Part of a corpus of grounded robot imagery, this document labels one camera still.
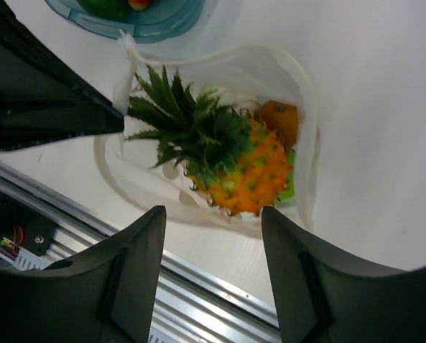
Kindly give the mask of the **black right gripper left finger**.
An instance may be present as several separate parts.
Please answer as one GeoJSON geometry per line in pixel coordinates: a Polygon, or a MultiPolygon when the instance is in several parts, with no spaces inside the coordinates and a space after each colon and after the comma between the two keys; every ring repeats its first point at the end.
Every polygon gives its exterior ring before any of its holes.
{"type": "Polygon", "coordinates": [[[166,223],[156,206],[46,269],[0,269],[0,342],[146,342],[166,223]]]}

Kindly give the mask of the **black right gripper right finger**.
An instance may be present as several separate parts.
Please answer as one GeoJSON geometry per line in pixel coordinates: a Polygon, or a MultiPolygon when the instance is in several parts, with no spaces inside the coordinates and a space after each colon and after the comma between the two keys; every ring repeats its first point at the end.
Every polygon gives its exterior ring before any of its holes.
{"type": "Polygon", "coordinates": [[[283,342],[426,342],[426,266],[360,258],[272,207],[262,238],[283,342]]]}

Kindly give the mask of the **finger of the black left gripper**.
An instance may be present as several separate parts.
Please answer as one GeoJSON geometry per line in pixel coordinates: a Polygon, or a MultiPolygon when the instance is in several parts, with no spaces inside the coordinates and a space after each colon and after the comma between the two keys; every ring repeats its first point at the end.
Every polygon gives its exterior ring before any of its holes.
{"type": "Polygon", "coordinates": [[[0,151],[121,133],[124,116],[0,1],[0,151]]]}

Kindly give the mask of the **green toy watermelon ball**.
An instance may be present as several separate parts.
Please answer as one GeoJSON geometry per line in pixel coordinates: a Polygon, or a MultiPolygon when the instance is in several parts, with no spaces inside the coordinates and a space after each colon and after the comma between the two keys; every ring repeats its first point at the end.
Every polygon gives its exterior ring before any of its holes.
{"type": "Polygon", "coordinates": [[[296,156],[296,151],[291,149],[287,155],[287,163],[289,164],[289,174],[287,177],[287,182],[284,186],[284,189],[278,194],[276,198],[276,203],[288,202],[293,200],[295,196],[294,190],[294,159],[296,156]]]}

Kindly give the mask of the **orange spiky toy fruit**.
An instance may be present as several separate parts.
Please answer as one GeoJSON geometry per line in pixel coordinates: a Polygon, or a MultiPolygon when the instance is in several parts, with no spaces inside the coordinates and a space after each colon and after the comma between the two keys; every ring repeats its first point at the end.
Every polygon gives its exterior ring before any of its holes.
{"type": "Polygon", "coordinates": [[[193,95],[178,72],[147,68],[136,75],[143,95],[129,98],[128,115],[147,128],[127,140],[157,142],[156,166],[183,164],[194,191],[230,216],[259,215],[273,206],[289,174],[284,141],[249,110],[238,111],[208,89],[193,95]]]}

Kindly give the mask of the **brown toy kiwi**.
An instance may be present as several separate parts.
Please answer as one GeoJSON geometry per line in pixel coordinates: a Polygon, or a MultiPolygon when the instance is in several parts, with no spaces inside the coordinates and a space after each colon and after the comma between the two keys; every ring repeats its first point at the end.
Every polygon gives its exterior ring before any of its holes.
{"type": "Polygon", "coordinates": [[[286,149],[296,145],[299,132],[299,113],[296,106],[269,100],[258,109],[257,116],[268,129],[281,136],[286,149]]]}

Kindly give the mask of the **clear zip top bag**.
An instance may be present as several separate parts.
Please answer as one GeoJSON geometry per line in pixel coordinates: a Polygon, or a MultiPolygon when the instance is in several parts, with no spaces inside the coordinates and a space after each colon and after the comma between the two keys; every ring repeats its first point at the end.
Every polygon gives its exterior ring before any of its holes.
{"type": "Polygon", "coordinates": [[[274,207],[314,226],[319,129],[302,66],[280,46],[244,44],[191,60],[142,52],[114,87],[124,131],[94,141],[103,180],[139,210],[257,237],[274,207]]]}

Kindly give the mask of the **blue plastic tray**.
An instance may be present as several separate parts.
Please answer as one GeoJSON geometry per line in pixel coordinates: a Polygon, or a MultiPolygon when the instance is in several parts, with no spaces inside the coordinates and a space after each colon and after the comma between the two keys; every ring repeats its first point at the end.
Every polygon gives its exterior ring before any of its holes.
{"type": "Polygon", "coordinates": [[[204,1],[153,1],[142,11],[128,8],[120,19],[105,19],[85,11],[79,1],[47,1],[48,7],[90,33],[118,39],[125,31],[139,43],[153,44],[185,34],[198,21],[204,1]]]}

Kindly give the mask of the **aluminium mounting rail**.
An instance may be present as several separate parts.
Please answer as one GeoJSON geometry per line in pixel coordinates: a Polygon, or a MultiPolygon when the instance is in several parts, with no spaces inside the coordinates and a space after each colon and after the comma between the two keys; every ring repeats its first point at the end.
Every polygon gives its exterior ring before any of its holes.
{"type": "Polygon", "coordinates": [[[0,342],[279,342],[274,310],[0,162],[0,342]]]}

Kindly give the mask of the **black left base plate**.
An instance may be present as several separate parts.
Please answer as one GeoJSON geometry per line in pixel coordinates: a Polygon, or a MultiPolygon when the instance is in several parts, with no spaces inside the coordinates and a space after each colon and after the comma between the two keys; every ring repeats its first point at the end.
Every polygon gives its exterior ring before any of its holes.
{"type": "Polygon", "coordinates": [[[34,210],[14,202],[0,202],[0,252],[15,260],[21,249],[44,256],[58,225],[34,210]]]}

